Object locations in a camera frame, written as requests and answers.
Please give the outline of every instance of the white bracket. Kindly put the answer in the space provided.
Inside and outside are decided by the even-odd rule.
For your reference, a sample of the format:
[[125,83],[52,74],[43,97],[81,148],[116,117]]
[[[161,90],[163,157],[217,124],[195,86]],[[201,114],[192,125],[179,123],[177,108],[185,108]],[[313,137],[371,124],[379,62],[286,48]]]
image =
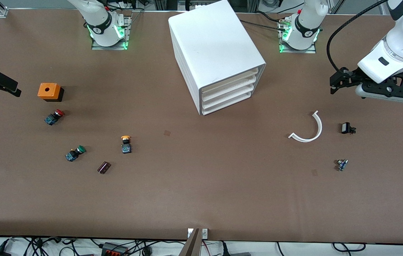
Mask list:
[[[193,229],[187,229],[187,238],[189,238],[190,237],[190,235],[192,234],[192,232],[193,232]],[[203,240],[207,240],[208,239],[208,229],[203,229],[203,230],[201,230],[201,238],[203,239]]]
[[314,139],[318,138],[318,136],[320,136],[320,134],[322,134],[322,120],[317,115],[317,113],[318,113],[318,110],[315,111],[315,113],[312,115],[312,117],[315,118],[315,121],[317,121],[317,124],[318,124],[318,132],[314,138],[301,138],[300,136],[297,136],[295,133],[292,133],[290,136],[288,136],[288,138],[294,138],[295,140],[300,141],[300,142],[311,142]]

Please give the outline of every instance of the white plastic drawer unit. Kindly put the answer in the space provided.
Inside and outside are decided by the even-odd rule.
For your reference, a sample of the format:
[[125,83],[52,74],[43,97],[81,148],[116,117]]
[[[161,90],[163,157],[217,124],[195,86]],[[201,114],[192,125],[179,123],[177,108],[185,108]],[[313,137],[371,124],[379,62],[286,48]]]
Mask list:
[[266,63],[227,0],[168,22],[174,56],[200,115],[253,94]]

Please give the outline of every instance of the brown table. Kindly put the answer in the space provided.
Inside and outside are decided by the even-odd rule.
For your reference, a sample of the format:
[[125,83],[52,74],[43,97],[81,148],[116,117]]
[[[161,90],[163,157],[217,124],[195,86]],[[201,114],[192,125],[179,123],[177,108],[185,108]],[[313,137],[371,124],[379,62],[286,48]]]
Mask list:
[[[184,239],[206,227],[211,240],[403,243],[403,104],[329,93],[326,41],[349,16],[326,18],[317,54],[280,54],[274,31],[245,25],[267,63],[255,94],[199,116],[174,58],[175,14],[143,14],[121,52],[90,50],[76,10],[0,19],[0,71],[23,91],[0,92],[0,235]],[[349,25],[333,41],[337,65],[356,68],[392,26]],[[41,82],[63,86],[64,101],[39,99]],[[50,127],[56,108],[68,115]],[[321,136],[287,138],[314,136],[315,110]],[[357,134],[341,134],[344,122]],[[87,153],[67,162],[79,144]]]

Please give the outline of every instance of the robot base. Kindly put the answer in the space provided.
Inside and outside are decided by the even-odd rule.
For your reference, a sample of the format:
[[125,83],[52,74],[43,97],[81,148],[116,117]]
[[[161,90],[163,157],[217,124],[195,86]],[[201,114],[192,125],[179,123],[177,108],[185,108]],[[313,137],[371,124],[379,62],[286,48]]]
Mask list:
[[290,17],[285,17],[285,19],[280,20],[277,23],[278,28],[283,28],[286,31],[278,31],[279,32],[279,52],[289,52],[289,53],[317,53],[317,49],[315,48],[315,43],[313,43],[309,48],[305,50],[297,50],[289,46],[283,38],[288,36],[288,31],[291,29],[291,20]]
[[95,42],[93,36],[91,35],[92,38],[92,45],[91,45],[91,49],[92,50],[127,50],[128,48],[128,40],[130,38],[130,26],[132,25],[132,19],[131,17],[124,17],[122,14],[120,14],[121,18],[123,17],[123,19],[120,19],[120,25],[121,26],[125,26],[125,28],[121,29],[118,28],[117,32],[119,34],[123,33],[124,37],[122,39],[120,39],[116,44],[110,46],[110,47],[103,47],[99,44],[97,44],[97,42]]

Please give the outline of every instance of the gray floor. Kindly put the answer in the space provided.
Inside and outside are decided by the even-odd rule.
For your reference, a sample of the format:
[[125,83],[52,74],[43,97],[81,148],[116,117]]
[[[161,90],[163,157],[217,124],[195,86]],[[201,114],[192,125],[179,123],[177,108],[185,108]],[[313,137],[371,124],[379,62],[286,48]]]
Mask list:
[[[340,8],[338,14],[356,14],[365,9],[369,5],[372,5],[377,0],[346,0],[343,6]],[[2,0],[3,5],[9,8],[74,8],[67,0]],[[278,12],[289,7],[302,3],[303,0],[284,0],[280,8],[269,8],[260,4],[260,10],[268,12]],[[369,11],[367,14],[380,14],[378,8]]]

